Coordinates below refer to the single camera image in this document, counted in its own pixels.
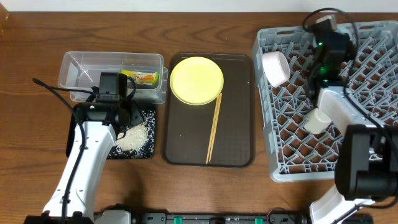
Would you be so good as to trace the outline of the white rice pile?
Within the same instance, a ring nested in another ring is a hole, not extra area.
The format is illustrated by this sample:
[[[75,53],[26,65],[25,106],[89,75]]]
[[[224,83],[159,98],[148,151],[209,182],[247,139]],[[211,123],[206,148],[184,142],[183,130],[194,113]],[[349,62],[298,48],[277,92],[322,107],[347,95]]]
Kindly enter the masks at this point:
[[[155,149],[156,110],[143,110],[144,122],[119,133],[107,159],[149,159]]]

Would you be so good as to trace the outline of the green snack wrapper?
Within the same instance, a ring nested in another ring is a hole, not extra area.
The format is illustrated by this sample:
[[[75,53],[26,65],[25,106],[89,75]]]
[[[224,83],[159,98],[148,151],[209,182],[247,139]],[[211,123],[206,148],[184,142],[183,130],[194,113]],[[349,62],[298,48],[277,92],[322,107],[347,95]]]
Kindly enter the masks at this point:
[[[159,72],[138,72],[132,70],[120,70],[120,73],[131,77],[139,85],[155,85],[159,79]]]

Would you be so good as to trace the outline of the white green cup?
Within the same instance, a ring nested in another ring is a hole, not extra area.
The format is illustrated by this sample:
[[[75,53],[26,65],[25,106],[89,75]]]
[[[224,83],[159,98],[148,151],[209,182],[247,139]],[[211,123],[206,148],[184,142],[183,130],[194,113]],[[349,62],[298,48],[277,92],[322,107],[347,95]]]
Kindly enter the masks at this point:
[[[308,122],[304,128],[312,134],[320,134],[331,123],[331,119],[318,108],[311,110],[305,117],[308,119]]]

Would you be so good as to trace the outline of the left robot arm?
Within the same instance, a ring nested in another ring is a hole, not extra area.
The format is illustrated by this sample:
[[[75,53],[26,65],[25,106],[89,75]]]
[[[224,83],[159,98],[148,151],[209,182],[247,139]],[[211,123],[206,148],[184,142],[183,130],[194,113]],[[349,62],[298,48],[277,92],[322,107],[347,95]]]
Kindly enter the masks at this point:
[[[86,101],[62,103],[72,117],[67,142],[68,160],[51,199],[39,216],[25,223],[132,223],[132,212],[116,204],[95,215],[95,198],[109,152],[119,133],[144,122],[134,101],[134,79],[122,73],[103,72],[99,86],[88,91]]]

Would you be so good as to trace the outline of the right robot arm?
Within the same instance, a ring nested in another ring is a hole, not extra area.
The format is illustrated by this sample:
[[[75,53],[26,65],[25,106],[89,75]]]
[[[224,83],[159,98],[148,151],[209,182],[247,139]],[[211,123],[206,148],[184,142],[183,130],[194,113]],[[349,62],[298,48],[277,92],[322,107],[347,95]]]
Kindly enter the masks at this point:
[[[397,129],[382,126],[362,110],[349,95],[348,80],[339,76],[341,62],[355,60],[358,40],[338,32],[331,21],[305,30],[316,42],[306,94],[343,135],[335,184],[310,205],[310,219],[341,223],[360,208],[379,208],[378,201],[397,196]]]

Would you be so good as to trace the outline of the grey dishwasher rack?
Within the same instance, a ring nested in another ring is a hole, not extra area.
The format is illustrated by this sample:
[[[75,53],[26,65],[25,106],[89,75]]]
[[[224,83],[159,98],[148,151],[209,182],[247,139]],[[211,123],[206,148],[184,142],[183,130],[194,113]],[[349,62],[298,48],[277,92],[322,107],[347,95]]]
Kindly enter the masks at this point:
[[[352,68],[353,97],[380,121],[397,126],[397,22],[359,22],[359,53],[355,62],[341,64],[340,76]],[[263,135],[270,177],[275,182],[332,179],[343,141],[334,125],[320,134],[308,132],[306,114],[313,108],[303,84],[313,63],[312,34],[301,27],[258,31],[252,47],[256,85],[262,106]],[[290,79],[273,87],[262,68],[265,53],[282,52]]]

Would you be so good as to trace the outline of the dark brown serving tray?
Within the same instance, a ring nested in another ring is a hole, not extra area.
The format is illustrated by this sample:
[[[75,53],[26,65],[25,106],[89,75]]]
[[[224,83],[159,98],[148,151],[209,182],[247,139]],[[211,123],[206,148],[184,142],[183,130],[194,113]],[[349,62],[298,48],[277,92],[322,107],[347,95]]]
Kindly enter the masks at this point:
[[[165,103],[162,157],[173,165],[248,166],[254,158],[254,72],[246,55],[202,54],[224,75],[215,141],[211,159],[208,145],[216,103],[191,106],[170,91]]]

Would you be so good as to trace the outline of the clear plastic bin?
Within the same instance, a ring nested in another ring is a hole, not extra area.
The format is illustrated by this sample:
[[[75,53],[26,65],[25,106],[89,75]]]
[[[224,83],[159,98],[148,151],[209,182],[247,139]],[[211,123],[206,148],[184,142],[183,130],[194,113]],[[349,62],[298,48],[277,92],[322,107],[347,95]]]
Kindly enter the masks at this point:
[[[58,86],[85,90],[84,93],[80,91],[70,93],[73,101],[85,101],[89,96],[87,92],[91,91],[93,86],[99,87],[101,73],[124,71],[154,77],[153,84],[134,80],[136,84],[134,100],[152,104],[165,103],[168,70],[164,67],[164,58],[160,54],[70,51],[64,55]]]

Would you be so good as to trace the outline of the yellow plate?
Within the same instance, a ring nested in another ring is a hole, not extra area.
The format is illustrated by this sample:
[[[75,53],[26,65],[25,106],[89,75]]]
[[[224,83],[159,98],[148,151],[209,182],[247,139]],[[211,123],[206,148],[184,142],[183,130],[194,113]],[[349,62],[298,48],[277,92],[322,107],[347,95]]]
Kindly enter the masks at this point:
[[[205,105],[222,92],[224,76],[221,68],[205,57],[189,57],[174,66],[170,88],[174,96],[188,105]]]

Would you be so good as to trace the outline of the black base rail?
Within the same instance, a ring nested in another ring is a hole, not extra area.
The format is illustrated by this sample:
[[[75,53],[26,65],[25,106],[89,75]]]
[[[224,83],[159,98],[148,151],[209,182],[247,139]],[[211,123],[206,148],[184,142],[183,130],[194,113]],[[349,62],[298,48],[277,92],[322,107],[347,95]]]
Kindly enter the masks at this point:
[[[94,213],[95,223],[132,224],[311,224],[310,215],[285,210],[281,207],[268,213],[169,213],[167,210],[148,210],[139,213],[117,203],[102,212]]]

